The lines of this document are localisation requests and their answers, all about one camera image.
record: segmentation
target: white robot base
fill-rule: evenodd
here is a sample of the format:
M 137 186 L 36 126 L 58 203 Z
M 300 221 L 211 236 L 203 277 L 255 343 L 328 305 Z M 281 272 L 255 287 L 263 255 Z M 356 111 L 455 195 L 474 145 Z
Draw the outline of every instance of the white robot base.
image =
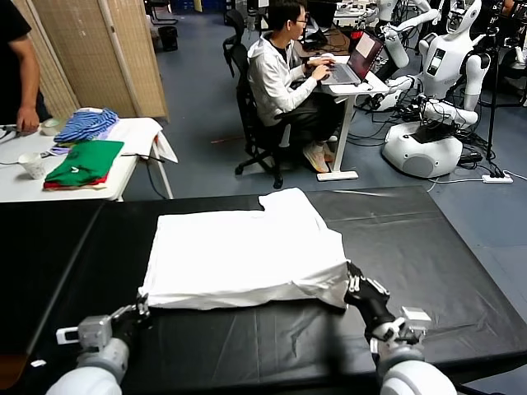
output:
M 419 122 L 392 126 L 382 150 L 385 159 L 403 173 L 423 179 L 454 171 L 461 157 L 463 144 L 452 136 L 421 144 L 410 136 L 419 126 Z

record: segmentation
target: trash can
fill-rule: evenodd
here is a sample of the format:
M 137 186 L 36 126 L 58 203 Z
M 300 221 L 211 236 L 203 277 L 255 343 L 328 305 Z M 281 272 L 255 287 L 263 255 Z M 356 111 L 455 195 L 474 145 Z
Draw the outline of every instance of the trash can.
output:
M 176 51 L 178 48 L 178 30 L 173 26 L 159 28 L 159 37 L 165 51 Z

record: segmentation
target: desk leg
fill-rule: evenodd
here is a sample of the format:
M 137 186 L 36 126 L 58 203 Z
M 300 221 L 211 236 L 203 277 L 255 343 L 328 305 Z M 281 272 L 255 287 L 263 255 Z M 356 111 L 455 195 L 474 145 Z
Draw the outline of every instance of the desk leg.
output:
M 344 150 L 346 149 L 347 143 L 347 131 L 349 130 L 350 123 L 353 115 L 355 114 L 355 103 L 357 101 L 356 95 L 351 95 L 346 100 L 346 110 L 344 111 L 343 125 L 340 129 L 340 135 L 338 136 L 337 152 L 335 152 L 335 161 L 329 164 L 331 169 L 330 173 L 317 174 L 319 181 L 332 181 L 335 179 L 358 179 L 356 171 L 341 171 L 340 166 L 343 163 Z
M 154 157 L 156 159 L 161 159 L 159 156 L 159 151 L 157 150 L 156 142 L 152 144 L 152 150 L 154 151 Z M 172 193 L 172 187 L 170 186 L 170 183 L 168 182 L 168 177 L 166 177 L 165 167 L 163 166 L 163 163 L 160 161 L 156 161 L 157 166 L 159 167 L 159 172 L 161 173 L 161 177 L 163 178 L 163 183 L 165 184 L 166 193 L 168 194 L 169 199 L 174 198 L 174 194 Z

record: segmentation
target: black table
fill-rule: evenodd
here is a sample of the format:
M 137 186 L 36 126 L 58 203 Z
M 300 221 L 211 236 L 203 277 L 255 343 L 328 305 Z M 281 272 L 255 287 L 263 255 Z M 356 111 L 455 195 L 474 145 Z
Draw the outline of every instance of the black table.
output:
M 0 388 L 23 370 L 102 205 L 100 201 L 0 204 Z
M 425 355 L 453 381 L 527 363 L 527 325 L 424 189 L 307 196 L 328 226 L 342 233 L 346 255 L 390 289 L 394 313 L 404 305 L 431 315 Z M 27 388 L 45 388 L 74 366 L 77 349 L 55 346 L 57 328 L 134 300 L 159 215 L 232 209 L 259 209 L 257 197 L 106 203 L 37 347 L 35 358 L 48 365 L 28 370 Z M 304 300 L 207 312 L 155 310 L 153 317 L 153 328 L 133 351 L 126 394 L 325 384 L 334 379 L 329 356 L 341 377 L 357 383 L 373 378 L 364 323 L 354 309 L 342 314 Z

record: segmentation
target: white hoodie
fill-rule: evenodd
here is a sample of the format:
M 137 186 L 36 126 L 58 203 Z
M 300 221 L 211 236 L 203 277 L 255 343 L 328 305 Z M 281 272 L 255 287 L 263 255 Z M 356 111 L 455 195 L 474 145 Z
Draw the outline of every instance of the white hoodie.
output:
M 257 112 L 265 126 L 280 122 L 274 117 L 298 107 L 316 88 L 317 81 L 309 77 L 296 89 L 291 83 L 302 77 L 302 66 L 289 69 L 293 41 L 287 46 L 287 63 L 264 36 L 251 45 L 249 57 L 249 83 L 256 101 Z

